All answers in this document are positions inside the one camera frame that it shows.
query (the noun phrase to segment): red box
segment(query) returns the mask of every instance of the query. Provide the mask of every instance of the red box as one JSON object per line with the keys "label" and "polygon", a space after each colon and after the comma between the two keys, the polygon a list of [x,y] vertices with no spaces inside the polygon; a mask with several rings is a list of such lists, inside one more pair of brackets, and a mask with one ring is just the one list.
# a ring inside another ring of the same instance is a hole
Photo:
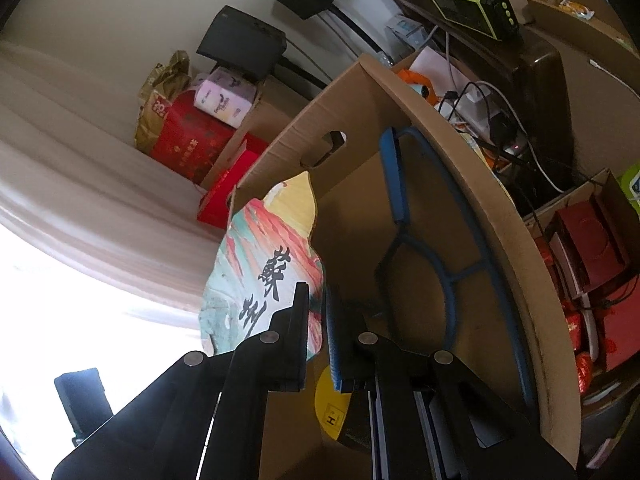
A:
{"label": "red box", "polygon": [[220,174],[211,190],[200,202],[198,220],[207,224],[226,229],[229,218],[228,199],[234,187],[244,174],[249,171],[260,154],[266,150],[268,143],[247,134],[242,145],[231,160],[230,167]]}
{"label": "red box", "polygon": [[193,106],[194,90],[181,93],[150,156],[200,184],[235,130]]}
{"label": "red box", "polygon": [[598,322],[600,355],[605,369],[611,370],[640,350],[640,285],[638,277],[629,280],[607,297],[610,301],[626,298],[608,309],[593,311]]}
{"label": "red box", "polygon": [[592,196],[558,210],[559,235],[583,292],[591,292],[623,272],[628,254],[602,201]]}

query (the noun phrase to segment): green portable speaker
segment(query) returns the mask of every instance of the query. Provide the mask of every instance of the green portable speaker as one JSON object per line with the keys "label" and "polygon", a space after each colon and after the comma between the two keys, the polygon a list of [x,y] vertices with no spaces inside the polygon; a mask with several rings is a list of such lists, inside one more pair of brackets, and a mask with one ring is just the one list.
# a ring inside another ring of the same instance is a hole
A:
{"label": "green portable speaker", "polygon": [[509,0],[433,0],[446,20],[502,41],[518,33]]}

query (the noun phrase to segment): red decorative item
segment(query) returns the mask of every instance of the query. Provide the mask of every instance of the red decorative item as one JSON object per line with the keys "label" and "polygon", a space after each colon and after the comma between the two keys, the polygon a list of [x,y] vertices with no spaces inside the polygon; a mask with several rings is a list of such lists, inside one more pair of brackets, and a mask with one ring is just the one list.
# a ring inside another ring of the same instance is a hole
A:
{"label": "red decorative item", "polygon": [[582,316],[578,312],[564,314],[574,352],[582,348]]}
{"label": "red decorative item", "polygon": [[640,285],[634,277],[607,299],[626,300],[609,309],[593,311],[600,333],[605,370],[612,370],[640,351]]}
{"label": "red decorative item", "polygon": [[565,312],[578,312],[578,308],[575,306],[575,303],[572,300],[565,299],[561,300],[560,303],[562,304],[562,309]]}
{"label": "red decorative item", "polygon": [[554,258],[551,254],[551,250],[549,250],[549,244],[547,241],[542,236],[534,238],[533,241],[535,241],[536,247],[538,247],[538,251],[540,252],[540,256],[542,256],[542,259],[545,261],[545,265],[547,267],[553,267]]}
{"label": "red decorative item", "polygon": [[626,269],[628,254],[599,197],[558,210],[558,218],[562,243],[584,292],[595,290]]}
{"label": "red decorative item", "polygon": [[268,143],[264,140],[251,134],[246,135],[229,169],[220,174],[211,190],[202,199],[198,211],[199,221],[226,229],[229,218],[228,198],[236,184],[267,147]]}
{"label": "red decorative item", "polygon": [[194,95],[189,90],[174,101],[150,156],[200,184],[235,130],[195,108]]}
{"label": "red decorative item", "polygon": [[588,352],[581,352],[575,357],[575,368],[578,370],[578,389],[584,395],[593,380],[593,362]]}

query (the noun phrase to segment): white curtain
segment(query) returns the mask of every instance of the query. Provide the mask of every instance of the white curtain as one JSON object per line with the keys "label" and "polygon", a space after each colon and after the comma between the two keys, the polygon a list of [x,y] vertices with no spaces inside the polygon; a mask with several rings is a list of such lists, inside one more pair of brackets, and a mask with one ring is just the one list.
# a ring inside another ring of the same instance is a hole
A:
{"label": "white curtain", "polygon": [[196,312],[222,233],[196,220],[201,189],[133,148],[137,111],[135,95],[0,41],[0,224],[85,274]]}

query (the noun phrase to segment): snack package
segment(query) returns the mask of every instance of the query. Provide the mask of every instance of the snack package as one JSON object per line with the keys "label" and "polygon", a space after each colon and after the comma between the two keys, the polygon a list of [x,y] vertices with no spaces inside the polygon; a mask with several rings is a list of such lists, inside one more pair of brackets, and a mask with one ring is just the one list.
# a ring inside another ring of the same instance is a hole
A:
{"label": "snack package", "polygon": [[640,216],[640,162],[627,168],[618,181],[629,203]]}
{"label": "snack package", "polygon": [[588,352],[581,352],[575,357],[575,368],[578,371],[578,389],[583,396],[593,381],[593,361]]}
{"label": "snack package", "polygon": [[584,20],[590,20],[595,14],[593,10],[589,10],[589,8],[585,7],[583,4],[577,4],[571,0],[562,0],[558,5],[558,8]]}
{"label": "snack package", "polygon": [[190,83],[189,56],[183,50],[176,52],[167,65],[155,66],[138,93],[145,102],[138,117],[137,149],[151,154],[172,103]]}
{"label": "snack package", "polygon": [[158,63],[149,74],[149,77],[146,78],[146,81],[142,85],[140,92],[138,92],[138,102],[140,103],[141,110],[144,107],[146,100],[149,99],[151,92],[154,90],[154,84],[156,83],[156,80],[160,77],[162,72],[164,72],[165,68],[165,65],[163,65],[162,63]]}

